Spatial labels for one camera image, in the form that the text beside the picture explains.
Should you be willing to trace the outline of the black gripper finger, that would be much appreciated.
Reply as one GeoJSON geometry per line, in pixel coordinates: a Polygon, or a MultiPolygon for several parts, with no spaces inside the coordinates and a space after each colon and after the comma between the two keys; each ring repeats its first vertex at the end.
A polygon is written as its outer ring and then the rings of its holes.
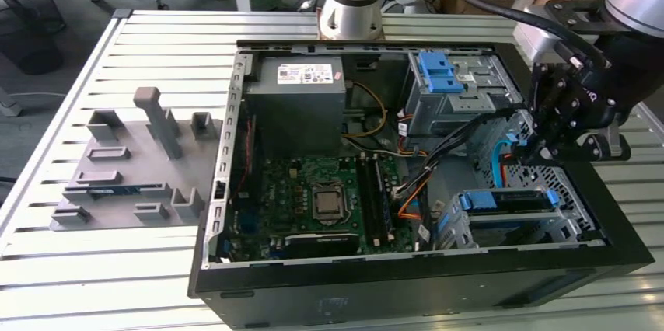
{"type": "Polygon", "coordinates": [[[565,127],[554,136],[542,138],[537,158],[548,163],[606,162],[631,159],[631,147],[615,120],[601,129],[565,127]]]}
{"type": "Polygon", "coordinates": [[[532,91],[528,112],[532,133],[526,144],[517,147],[521,163],[560,163],[578,153],[578,131],[572,124],[580,109],[573,94],[572,71],[561,64],[536,63],[532,70],[532,91]]]}

